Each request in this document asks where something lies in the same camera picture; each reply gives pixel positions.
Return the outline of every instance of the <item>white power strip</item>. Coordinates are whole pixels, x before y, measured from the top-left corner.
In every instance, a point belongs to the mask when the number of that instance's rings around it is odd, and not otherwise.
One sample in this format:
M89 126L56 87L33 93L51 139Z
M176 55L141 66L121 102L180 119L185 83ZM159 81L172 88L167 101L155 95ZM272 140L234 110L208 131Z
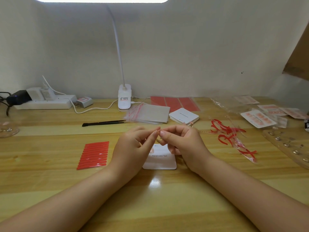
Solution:
M14 107L18 110L70 109L70 100L76 102L77 98L75 95L56 95L54 101L29 101Z

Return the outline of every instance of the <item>red nail glue strip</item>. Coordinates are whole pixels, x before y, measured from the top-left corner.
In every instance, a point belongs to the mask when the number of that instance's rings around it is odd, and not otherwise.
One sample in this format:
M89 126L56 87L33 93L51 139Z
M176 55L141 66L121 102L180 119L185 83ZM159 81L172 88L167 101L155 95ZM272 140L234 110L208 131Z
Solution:
M106 166L109 142L86 144L77 170Z

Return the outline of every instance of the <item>white clip lamp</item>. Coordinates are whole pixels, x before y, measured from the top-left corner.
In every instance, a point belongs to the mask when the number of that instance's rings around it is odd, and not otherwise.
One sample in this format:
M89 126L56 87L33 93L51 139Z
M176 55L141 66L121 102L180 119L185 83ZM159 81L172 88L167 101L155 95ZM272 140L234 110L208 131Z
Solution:
M38 1L57 2L57 3L164 3L168 0L38 0ZM121 112L125 112L131 107L132 90L131 90L131 85L125 83L125 76L123 74L123 69L122 69L122 60L121 60L121 55L120 55L120 48L119 48L115 18L108 6L107 6L107 10L110 13L112 22L113 22L117 51L118 51L118 59L119 59L120 70L121 70L122 79L123 79L123 84L119 86L119 91L118 91L118 109Z

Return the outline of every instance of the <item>wooden table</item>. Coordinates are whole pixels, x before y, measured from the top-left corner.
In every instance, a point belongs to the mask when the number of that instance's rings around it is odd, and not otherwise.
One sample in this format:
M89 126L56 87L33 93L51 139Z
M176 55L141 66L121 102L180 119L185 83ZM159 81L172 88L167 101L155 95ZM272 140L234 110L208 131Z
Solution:
M263 104L276 101L255 97ZM226 120L226 112L207 98L196 99L202 108L195 127L210 129L209 118ZM96 100L108 107L113 100ZM79 182L101 168L77 171L87 143L110 141L108 161L119 135L135 123L81 127L84 122L122 119L113 105L109 110L75 114L69 110L15 110L10 121L20 127L13 137L0 140L0 221ZM5 107L0 106L0 121ZM238 115L232 116L247 131L244 144L257 150L253 164L216 135L202 132L209 150L217 157L264 181L291 197L309 204L309 170L296 165L284 153ZM302 121L289 119L289 128L303 130ZM113 195L82 231L255 231L254 225L222 195L177 157L176 170L141 170Z

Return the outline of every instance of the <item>stack of white cards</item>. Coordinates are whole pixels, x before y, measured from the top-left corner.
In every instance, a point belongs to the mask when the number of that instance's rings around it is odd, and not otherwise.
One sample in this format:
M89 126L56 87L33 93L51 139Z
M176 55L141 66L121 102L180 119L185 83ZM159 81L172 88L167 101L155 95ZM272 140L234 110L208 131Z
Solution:
M176 159L169 150L168 146L154 144L151 152L143 165L143 169L176 169Z
M180 108L177 111L170 113L170 119L179 124L185 123L186 125L190 125L191 123L198 121L199 118L200 117L197 114L194 114L184 108Z

